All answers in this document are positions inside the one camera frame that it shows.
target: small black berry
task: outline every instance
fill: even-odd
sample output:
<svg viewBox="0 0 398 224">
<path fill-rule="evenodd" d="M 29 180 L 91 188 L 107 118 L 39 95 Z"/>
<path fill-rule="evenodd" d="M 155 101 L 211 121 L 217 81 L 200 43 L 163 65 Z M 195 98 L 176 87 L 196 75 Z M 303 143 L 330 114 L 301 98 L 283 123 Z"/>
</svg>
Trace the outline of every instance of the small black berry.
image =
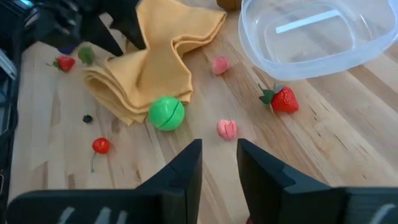
<svg viewBox="0 0 398 224">
<path fill-rule="evenodd" d="M 86 124 L 89 124 L 89 123 L 91 123 L 92 121 L 93 121 L 93 117 L 90 116 L 90 115 L 85 115 L 85 116 L 83 117 L 83 122 L 86 123 Z"/>
</svg>

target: folded towel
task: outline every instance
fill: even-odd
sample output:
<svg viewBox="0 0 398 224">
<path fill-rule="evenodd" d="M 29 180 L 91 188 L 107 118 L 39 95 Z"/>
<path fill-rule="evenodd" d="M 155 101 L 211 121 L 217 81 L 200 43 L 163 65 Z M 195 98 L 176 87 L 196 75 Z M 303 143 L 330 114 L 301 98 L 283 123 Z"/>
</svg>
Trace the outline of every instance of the folded towel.
<svg viewBox="0 0 398 224">
<path fill-rule="evenodd" d="M 181 58 L 211 42 L 226 17 L 174 0 L 143 0 L 137 15 L 147 49 L 137 50 L 127 41 L 122 57 L 83 72 L 88 91 L 127 125 L 143 122 L 150 104 L 161 96 L 190 101 L 192 74 Z"/>
</svg>

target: butcher block countertop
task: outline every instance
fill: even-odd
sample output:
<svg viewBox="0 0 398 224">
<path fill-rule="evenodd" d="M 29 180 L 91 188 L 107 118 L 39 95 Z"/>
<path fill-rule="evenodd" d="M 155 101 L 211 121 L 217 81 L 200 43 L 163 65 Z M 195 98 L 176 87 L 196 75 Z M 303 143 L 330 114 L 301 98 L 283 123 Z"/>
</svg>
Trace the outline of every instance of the butcher block countertop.
<svg viewBox="0 0 398 224">
<path fill-rule="evenodd" d="M 190 5 L 217 9 L 215 1 Z M 198 223 L 244 223 L 249 215 L 238 176 L 236 141 L 216 132 L 233 119 L 238 136 L 292 167 L 332 186 L 398 186 L 398 45 L 346 72 L 278 82 L 246 57 L 238 14 L 229 13 L 210 44 L 187 53 L 193 95 L 176 131 L 149 122 L 126 126 L 83 86 L 79 60 L 68 74 L 51 63 L 59 53 L 36 43 L 25 51 L 19 93 L 9 200 L 38 189 L 133 189 L 196 138 L 203 140 L 203 183 Z M 109 24 L 110 18 L 103 20 Z M 123 43 L 118 31 L 115 39 Z M 109 53 L 94 47 L 98 57 Z M 231 68 L 211 73 L 211 60 L 227 56 Z M 294 114 L 275 115 L 259 100 L 257 84 L 286 84 L 300 103 Z M 92 115 L 94 121 L 82 119 Z M 92 142 L 111 141 L 106 156 L 91 160 Z"/>
</svg>

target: red cherry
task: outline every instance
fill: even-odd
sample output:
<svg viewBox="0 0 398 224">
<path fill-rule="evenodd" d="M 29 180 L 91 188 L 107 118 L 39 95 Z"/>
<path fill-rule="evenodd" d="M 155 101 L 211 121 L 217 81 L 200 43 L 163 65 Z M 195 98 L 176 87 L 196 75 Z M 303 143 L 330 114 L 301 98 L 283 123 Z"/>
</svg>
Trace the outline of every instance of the red cherry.
<svg viewBox="0 0 398 224">
<path fill-rule="evenodd" d="M 98 138 L 93 142 L 93 149 L 99 154 L 106 154 L 109 151 L 110 145 L 106 138 Z"/>
</svg>

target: pink object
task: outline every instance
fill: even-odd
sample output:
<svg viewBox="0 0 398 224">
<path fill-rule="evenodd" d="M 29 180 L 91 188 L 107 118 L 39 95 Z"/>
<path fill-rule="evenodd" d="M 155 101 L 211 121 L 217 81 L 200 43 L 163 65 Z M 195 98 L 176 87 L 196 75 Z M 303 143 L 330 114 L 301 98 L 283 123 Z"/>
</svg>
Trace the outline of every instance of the pink object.
<svg viewBox="0 0 398 224">
<path fill-rule="evenodd" d="M 211 70 L 216 75 L 221 75 L 229 69 L 229 61 L 226 57 L 218 57 L 213 61 Z"/>
<path fill-rule="evenodd" d="M 217 123 L 217 132 L 225 140 L 234 140 L 236 138 L 236 122 L 220 120 Z"/>
</svg>

